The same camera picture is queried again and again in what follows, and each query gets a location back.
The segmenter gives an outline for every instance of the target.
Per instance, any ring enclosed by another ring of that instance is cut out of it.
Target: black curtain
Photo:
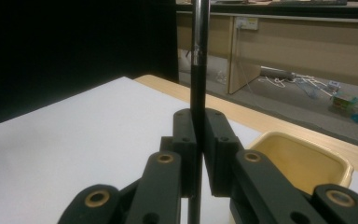
[[[145,74],[178,81],[174,0],[0,3],[0,122]]]

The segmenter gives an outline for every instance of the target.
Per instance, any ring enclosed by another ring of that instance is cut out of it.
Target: vertical rod
[[[195,195],[188,200],[188,223],[200,223],[202,149],[204,142],[206,67],[210,0],[193,0],[190,110],[197,138]]]

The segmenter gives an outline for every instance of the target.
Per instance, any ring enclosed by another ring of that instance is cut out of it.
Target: white tabletop
[[[56,223],[81,190],[123,189],[142,176],[172,115],[189,105],[122,77],[0,124],[0,224]],[[259,132],[230,122],[247,146]],[[358,173],[351,188],[358,191]],[[210,196],[203,173],[201,223],[228,223],[229,199]],[[186,202],[182,202],[186,223]]]

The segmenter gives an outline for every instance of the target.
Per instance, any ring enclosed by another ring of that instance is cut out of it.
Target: beige wall
[[[212,15],[210,22],[209,52],[231,63],[228,85],[245,84],[237,83],[244,81],[237,62],[358,85],[358,22],[259,18],[258,30],[239,33],[234,19]],[[178,14],[178,46],[191,48],[191,14]]]

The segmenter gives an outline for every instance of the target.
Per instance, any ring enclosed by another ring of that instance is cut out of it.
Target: yellow bin
[[[312,194],[322,184],[348,187],[353,166],[336,152],[295,138],[286,133],[269,132],[247,148],[264,153],[298,189]]]

